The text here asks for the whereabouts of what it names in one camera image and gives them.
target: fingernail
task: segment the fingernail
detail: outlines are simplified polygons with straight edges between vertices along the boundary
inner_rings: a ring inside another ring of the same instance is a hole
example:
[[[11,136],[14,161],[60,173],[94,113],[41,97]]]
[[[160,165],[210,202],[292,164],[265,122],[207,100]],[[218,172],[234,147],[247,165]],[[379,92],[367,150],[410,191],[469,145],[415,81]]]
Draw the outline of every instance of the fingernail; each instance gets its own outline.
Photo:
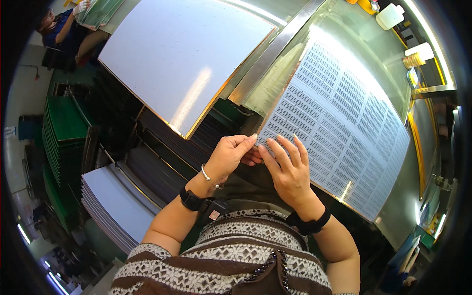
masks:
[[[256,140],[257,140],[257,134],[256,133],[254,133],[253,135],[251,135],[249,137],[249,142],[250,143],[254,143],[254,142],[256,142]]]

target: black wristband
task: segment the black wristband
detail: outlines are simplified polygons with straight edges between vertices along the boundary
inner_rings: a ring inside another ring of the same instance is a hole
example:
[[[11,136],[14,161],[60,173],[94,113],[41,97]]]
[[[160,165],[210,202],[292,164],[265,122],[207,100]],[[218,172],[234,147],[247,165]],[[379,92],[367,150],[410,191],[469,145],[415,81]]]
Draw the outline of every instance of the black wristband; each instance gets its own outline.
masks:
[[[185,186],[182,187],[179,195],[182,199],[182,205],[184,205],[190,211],[198,211],[206,201],[206,199],[197,197],[194,193],[192,193],[192,191],[187,191]]]
[[[285,222],[293,227],[297,227],[300,234],[307,236],[310,234],[316,234],[321,231],[321,228],[328,222],[331,217],[331,212],[326,208],[323,215],[318,220],[312,220],[308,222],[303,222],[298,216],[297,212],[293,212],[290,216],[287,217]]]

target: silver bangle bracelet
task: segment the silver bangle bracelet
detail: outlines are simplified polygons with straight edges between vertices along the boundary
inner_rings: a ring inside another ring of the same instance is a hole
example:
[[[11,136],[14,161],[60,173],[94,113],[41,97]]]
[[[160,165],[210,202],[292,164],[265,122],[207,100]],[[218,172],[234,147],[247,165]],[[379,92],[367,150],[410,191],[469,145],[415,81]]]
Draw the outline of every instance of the silver bangle bracelet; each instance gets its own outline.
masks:
[[[203,169],[203,167],[205,167],[205,164],[206,163],[202,164],[202,173],[203,173],[203,176],[205,177],[206,181],[210,181],[211,179],[208,177],[208,175],[206,175],[205,170]],[[217,184],[217,185],[215,185],[215,188],[223,189],[223,184]]]

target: brown patterned sweater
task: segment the brown patterned sweater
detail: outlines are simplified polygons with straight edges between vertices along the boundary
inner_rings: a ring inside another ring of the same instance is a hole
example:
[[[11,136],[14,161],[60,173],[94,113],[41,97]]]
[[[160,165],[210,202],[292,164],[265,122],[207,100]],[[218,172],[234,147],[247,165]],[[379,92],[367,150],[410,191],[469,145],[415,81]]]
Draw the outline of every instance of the brown patterned sweater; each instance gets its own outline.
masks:
[[[140,244],[109,294],[332,294],[319,260],[285,218],[272,210],[232,212],[179,256]]]

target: woman's right hand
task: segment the woman's right hand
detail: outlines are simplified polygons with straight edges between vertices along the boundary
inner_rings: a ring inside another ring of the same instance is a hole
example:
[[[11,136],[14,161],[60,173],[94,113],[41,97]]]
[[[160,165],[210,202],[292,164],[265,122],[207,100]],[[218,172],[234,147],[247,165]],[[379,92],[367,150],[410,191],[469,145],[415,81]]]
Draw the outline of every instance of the woman's right hand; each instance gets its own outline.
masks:
[[[278,135],[277,139],[288,151],[290,158],[282,146],[272,138],[268,138],[267,143],[278,163],[263,145],[258,148],[272,175],[278,195],[303,221],[318,220],[325,207],[310,187],[310,166],[305,146],[296,135],[295,145],[281,135]]]
[[[81,13],[82,11],[87,10],[88,8],[90,8],[90,0],[82,0],[72,10],[72,14],[76,16],[77,14]]]

